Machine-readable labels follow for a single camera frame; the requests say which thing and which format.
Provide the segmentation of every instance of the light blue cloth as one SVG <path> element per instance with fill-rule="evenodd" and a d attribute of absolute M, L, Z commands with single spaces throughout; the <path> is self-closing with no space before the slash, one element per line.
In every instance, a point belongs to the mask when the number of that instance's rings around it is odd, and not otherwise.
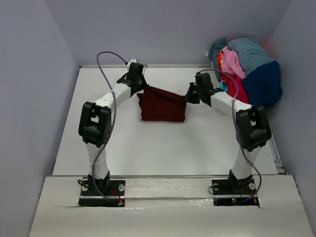
<path fill-rule="evenodd" d="M 223 89 L 224 91 L 227 91 L 227 85 L 224 83 L 224 80 L 221 80 L 221 82 L 219 83 L 219 88 Z"/>
<path fill-rule="evenodd" d="M 226 37 L 221 37 L 212 45 L 210 50 L 208 51 L 208 59 L 213 63 L 213 68 L 218 69 L 216 55 L 221 51 L 222 48 L 227 46 Z M 215 72 L 217 80 L 221 76 L 220 72 Z"/>
<path fill-rule="evenodd" d="M 275 60 L 269 58 L 267 51 L 259 45 L 255 38 L 234 39 L 228 43 L 228 48 L 237 52 L 240 65 L 246 75 Z"/>

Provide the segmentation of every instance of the dark red cloth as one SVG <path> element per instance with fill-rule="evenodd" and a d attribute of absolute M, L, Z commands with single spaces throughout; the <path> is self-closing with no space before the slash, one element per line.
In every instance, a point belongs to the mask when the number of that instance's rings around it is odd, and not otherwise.
<path fill-rule="evenodd" d="M 148 86 L 144 93 L 137 93 L 142 110 L 142 121 L 184 122 L 185 96 Z"/>

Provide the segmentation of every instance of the gray wall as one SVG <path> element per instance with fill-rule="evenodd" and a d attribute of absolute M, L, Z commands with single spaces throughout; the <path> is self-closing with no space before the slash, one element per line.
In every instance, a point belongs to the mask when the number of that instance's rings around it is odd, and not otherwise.
<path fill-rule="evenodd" d="M 205 64 L 220 36 L 265 44 L 291 0 L 45 0 L 79 65 L 100 50 L 148 64 Z M 107 57 L 107 64 L 121 64 Z"/>
<path fill-rule="evenodd" d="M 0 35 L 0 236 L 26 237 L 78 66 L 42 0 L 1 0 Z"/>
<path fill-rule="evenodd" d="M 316 1 L 293 0 L 267 44 L 281 64 L 283 97 L 271 124 L 316 235 Z"/>

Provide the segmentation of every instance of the red wire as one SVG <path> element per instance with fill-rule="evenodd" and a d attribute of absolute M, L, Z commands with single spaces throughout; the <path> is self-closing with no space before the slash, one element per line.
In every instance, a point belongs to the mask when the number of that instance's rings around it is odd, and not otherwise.
<path fill-rule="evenodd" d="M 252 194 L 252 192 L 249 190 L 248 187 L 246 187 L 246 190 L 250 193 L 251 197 L 253 198 L 254 201 L 256 201 L 255 196 Z"/>
<path fill-rule="evenodd" d="M 112 186 L 112 188 L 113 188 L 114 192 L 116 193 L 116 195 L 118 196 L 119 201 L 122 202 L 122 199 L 120 199 L 120 196 L 119 196 L 119 194 L 117 193 L 116 189 L 115 189 L 113 186 Z"/>
<path fill-rule="evenodd" d="M 119 199 L 116 197 L 116 191 L 115 191 L 115 189 L 114 189 L 114 187 L 113 186 L 110 186 L 110 190 L 111 190 L 111 193 L 112 193 L 112 195 L 115 197 L 115 199 L 119 202 Z"/>

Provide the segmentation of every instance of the pile of clothes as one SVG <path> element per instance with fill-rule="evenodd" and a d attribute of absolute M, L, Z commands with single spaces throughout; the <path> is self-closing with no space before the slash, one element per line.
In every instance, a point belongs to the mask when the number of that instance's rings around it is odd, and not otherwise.
<path fill-rule="evenodd" d="M 214 69 L 229 74 L 238 85 L 237 99 L 257 106 L 273 107 L 282 96 L 279 63 L 270 58 L 255 38 L 217 40 L 209 50 Z M 220 87 L 230 96 L 236 93 L 234 82 L 226 74 L 215 72 Z"/>

